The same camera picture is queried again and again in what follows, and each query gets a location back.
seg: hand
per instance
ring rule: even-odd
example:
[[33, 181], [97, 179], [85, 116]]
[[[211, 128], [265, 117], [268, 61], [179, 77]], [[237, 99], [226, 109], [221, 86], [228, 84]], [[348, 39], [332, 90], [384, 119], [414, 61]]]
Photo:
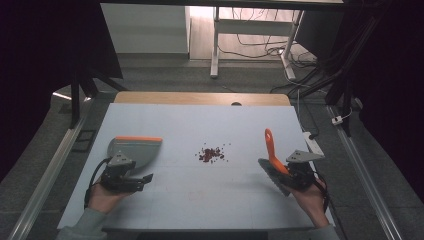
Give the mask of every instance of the hand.
[[[321, 186], [325, 188], [325, 183], [320, 179], [316, 179]], [[324, 212], [324, 197], [317, 186], [311, 185], [308, 189], [298, 191], [289, 187], [285, 187], [296, 198], [297, 203], [308, 214], [316, 228], [328, 226], [327, 217]]]
[[108, 214], [125, 197], [133, 193], [112, 193], [97, 182], [91, 187], [88, 207]]

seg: gray carpet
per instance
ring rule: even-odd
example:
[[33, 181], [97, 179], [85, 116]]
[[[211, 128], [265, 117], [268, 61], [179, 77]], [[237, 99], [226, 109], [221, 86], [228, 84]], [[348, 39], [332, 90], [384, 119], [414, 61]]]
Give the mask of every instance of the gray carpet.
[[[210, 79], [210, 69], [207, 63], [203, 62], [181, 61], [168, 65], [164, 65], [163, 62], [149, 65], [145, 62], [144, 64], [146, 66], [141, 68], [124, 66], [125, 80], [117, 80], [117, 82], [133, 91], [269, 93], [274, 87], [287, 85], [286, 88], [275, 90], [274, 93], [278, 94], [288, 93], [293, 87], [284, 80], [284, 72], [281, 68], [263, 68], [260, 66], [263, 63], [227, 63], [227, 65], [223, 63], [224, 67], [220, 68], [219, 78], [216, 80]], [[299, 78], [305, 76], [307, 72], [308, 69], [297, 70]], [[97, 133], [108, 104], [113, 101], [116, 94], [116, 91], [102, 82], [96, 81], [96, 83], [103, 92], [93, 102], [83, 126], [84, 136]], [[59, 92], [70, 95], [69, 87]], [[323, 96], [325, 96], [324, 93], [317, 92], [308, 96], [305, 101], [301, 101], [299, 116], [305, 129], [312, 133], [319, 133], [316, 140], [324, 151], [326, 160], [318, 162], [317, 169], [326, 176], [329, 185], [332, 197], [330, 208], [336, 220], [336, 230], [341, 239], [387, 239], [343, 148], [337, 130], [331, 124]], [[292, 105], [297, 108], [296, 99], [292, 99]], [[52, 107], [46, 116], [45, 123], [14, 169], [2, 181], [0, 239], [6, 239], [9, 236], [14, 223], [69, 127], [69, 108], [69, 101], [52, 97]], [[351, 117], [352, 138], [366, 159], [366, 165], [404, 239], [421, 239], [419, 230], [424, 227], [423, 204], [392, 160], [362, 126], [358, 111], [358, 108], [354, 108]], [[88, 156], [89, 151], [85, 151], [87, 148], [89, 150], [90, 145], [85, 141], [73, 145], [73, 151], [69, 154], [28, 239], [54, 239], [56, 236], [56, 226]], [[137, 233], [112, 232], [109, 234], [109, 239], [129, 240], [137, 239], [137, 236]], [[270, 240], [302, 239], [303, 236], [303, 231], [268, 233]]]

